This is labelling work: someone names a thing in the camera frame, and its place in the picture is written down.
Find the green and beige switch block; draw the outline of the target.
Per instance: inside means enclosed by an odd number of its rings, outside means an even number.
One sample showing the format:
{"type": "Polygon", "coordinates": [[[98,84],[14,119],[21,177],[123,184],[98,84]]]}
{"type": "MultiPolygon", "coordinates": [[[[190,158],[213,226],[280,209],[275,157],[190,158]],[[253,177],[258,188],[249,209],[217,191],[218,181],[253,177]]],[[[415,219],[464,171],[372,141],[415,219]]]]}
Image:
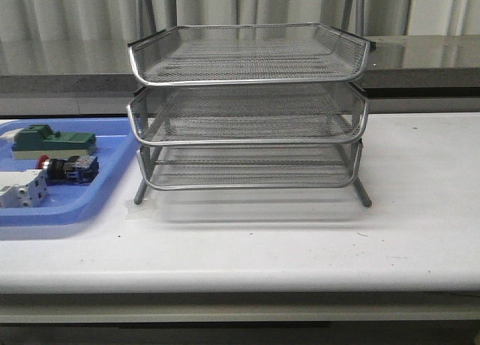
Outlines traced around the green and beige switch block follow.
{"type": "Polygon", "coordinates": [[[11,144],[15,160],[31,160],[43,155],[50,158],[91,155],[97,149],[94,133],[53,130],[48,124],[9,130],[1,135],[1,140],[11,144]]]}

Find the white circuit breaker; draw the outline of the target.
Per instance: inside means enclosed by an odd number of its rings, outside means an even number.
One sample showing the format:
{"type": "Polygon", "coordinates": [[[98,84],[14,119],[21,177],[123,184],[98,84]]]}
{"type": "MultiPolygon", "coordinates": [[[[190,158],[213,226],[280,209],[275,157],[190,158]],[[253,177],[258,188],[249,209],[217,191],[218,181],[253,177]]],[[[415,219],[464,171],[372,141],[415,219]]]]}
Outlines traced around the white circuit breaker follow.
{"type": "Polygon", "coordinates": [[[41,169],[1,172],[1,208],[40,206],[49,193],[46,180],[41,169]]]}

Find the silver mesh top tray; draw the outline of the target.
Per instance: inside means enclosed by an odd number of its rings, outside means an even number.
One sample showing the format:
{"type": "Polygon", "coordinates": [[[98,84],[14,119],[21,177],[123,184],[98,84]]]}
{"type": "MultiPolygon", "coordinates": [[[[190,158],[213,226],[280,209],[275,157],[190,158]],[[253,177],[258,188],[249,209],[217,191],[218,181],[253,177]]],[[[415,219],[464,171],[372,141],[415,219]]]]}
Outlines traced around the silver mesh top tray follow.
{"type": "Polygon", "coordinates": [[[128,45],[133,74],[149,87],[347,82],[373,50],[319,23],[183,25],[128,45]]]}

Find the silver mesh bottom tray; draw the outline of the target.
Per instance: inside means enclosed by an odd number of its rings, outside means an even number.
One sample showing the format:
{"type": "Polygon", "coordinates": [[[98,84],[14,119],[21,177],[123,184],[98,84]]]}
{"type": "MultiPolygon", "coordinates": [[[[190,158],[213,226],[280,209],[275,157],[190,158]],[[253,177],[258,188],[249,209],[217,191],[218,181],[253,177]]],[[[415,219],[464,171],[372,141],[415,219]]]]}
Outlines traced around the silver mesh bottom tray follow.
{"type": "Polygon", "coordinates": [[[343,188],[358,176],[361,142],[310,145],[143,146],[145,183],[159,191],[343,188]]]}

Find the red emergency stop button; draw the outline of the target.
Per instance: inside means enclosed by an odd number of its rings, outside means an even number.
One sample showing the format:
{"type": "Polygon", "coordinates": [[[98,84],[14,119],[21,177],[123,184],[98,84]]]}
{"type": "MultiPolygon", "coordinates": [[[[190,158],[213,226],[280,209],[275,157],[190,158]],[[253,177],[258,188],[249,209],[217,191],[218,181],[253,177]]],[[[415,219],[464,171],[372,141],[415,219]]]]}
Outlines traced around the red emergency stop button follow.
{"type": "Polygon", "coordinates": [[[92,155],[74,155],[67,159],[42,155],[37,159],[36,169],[43,170],[50,182],[89,184],[97,177],[100,166],[98,158],[92,155]]]}

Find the silver mesh tray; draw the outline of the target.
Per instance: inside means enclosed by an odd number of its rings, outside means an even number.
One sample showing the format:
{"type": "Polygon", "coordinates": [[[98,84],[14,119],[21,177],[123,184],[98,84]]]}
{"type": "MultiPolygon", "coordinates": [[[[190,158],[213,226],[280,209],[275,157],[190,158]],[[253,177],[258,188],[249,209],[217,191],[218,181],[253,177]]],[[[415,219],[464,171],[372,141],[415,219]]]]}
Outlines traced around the silver mesh tray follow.
{"type": "Polygon", "coordinates": [[[183,25],[128,45],[133,74],[149,87],[347,82],[373,50],[319,23],[183,25]]]}
{"type": "Polygon", "coordinates": [[[368,113],[346,82],[142,88],[127,105],[147,146],[354,143],[368,113]]]}
{"type": "Polygon", "coordinates": [[[143,146],[145,183],[159,191],[343,188],[358,176],[361,142],[310,145],[143,146]]]}

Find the blue plastic tray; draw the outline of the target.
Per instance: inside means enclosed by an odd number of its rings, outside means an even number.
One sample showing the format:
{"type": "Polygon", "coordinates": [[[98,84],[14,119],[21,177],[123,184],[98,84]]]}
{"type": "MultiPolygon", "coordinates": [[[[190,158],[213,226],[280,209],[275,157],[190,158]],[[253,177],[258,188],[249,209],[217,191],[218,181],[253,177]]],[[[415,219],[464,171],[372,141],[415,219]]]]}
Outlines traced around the blue plastic tray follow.
{"type": "Polygon", "coordinates": [[[137,140],[126,118],[21,119],[1,124],[1,133],[43,124],[54,131],[95,134],[99,174],[91,184],[50,185],[48,196],[38,207],[2,209],[3,227],[65,225],[93,217],[110,197],[137,150],[137,140]]]}

